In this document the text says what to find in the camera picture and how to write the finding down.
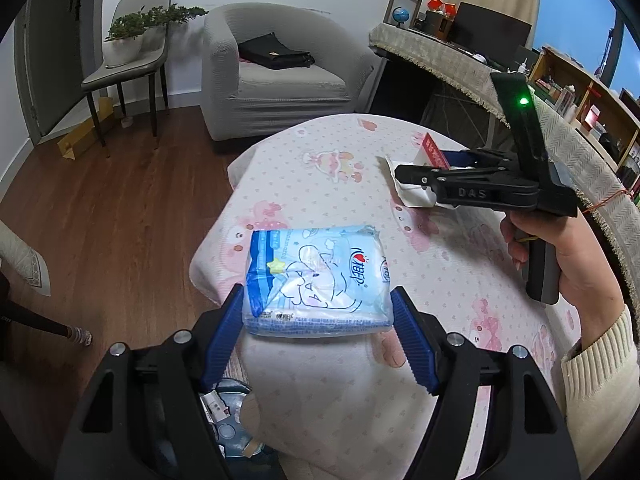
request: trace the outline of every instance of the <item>door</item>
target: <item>door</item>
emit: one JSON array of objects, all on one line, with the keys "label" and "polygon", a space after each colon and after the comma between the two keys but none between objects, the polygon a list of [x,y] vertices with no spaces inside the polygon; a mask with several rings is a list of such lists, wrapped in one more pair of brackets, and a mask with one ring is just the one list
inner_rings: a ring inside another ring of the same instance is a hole
[{"label": "door", "polygon": [[28,0],[15,32],[18,92],[36,144],[83,97],[80,0]]}]

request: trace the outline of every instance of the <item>yellow star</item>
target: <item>yellow star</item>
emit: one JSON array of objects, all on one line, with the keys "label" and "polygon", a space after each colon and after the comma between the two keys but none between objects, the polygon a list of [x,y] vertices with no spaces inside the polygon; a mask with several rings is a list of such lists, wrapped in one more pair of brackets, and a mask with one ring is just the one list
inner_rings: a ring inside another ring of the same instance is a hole
[{"label": "yellow star", "polygon": [[272,262],[267,263],[267,267],[269,267],[272,274],[282,274],[284,272],[285,263],[274,258]]}]

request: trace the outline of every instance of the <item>ribbed cuff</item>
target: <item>ribbed cuff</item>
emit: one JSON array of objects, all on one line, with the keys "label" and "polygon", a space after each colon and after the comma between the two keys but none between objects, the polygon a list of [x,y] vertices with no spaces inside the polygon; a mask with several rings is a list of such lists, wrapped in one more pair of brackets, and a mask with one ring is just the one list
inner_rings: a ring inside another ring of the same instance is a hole
[{"label": "ribbed cuff", "polygon": [[561,367],[567,402],[585,399],[599,390],[628,361],[634,347],[631,314],[625,308],[600,339],[581,354],[562,358]]}]

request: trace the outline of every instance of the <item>globe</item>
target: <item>globe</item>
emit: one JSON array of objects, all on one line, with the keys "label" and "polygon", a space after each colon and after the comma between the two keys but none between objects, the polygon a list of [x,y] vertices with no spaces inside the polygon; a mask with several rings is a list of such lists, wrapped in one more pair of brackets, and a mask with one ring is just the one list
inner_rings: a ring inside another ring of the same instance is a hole
[{"label": "globe", "polygon": [[391,13],[391,16],[398,23],[404,23],[410,18],[409,11],[402,7],[396,7]]}]

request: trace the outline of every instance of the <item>hand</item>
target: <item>hand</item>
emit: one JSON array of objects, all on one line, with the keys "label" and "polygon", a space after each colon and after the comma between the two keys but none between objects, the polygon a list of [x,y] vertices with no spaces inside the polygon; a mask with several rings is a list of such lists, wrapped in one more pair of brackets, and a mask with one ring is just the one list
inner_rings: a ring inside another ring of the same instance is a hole
[{"label": "hand", "polygon": [[529,258],[523,244],[515,240],[516,228],[542,238],[556,247],[560,265],[560,293],[580,316],[582,349],[595,343],[625,309],[622,291],[602,248],[587,221],[556,217],[542,212],[509,213],[500,224],[509,254],[518,270]]}]

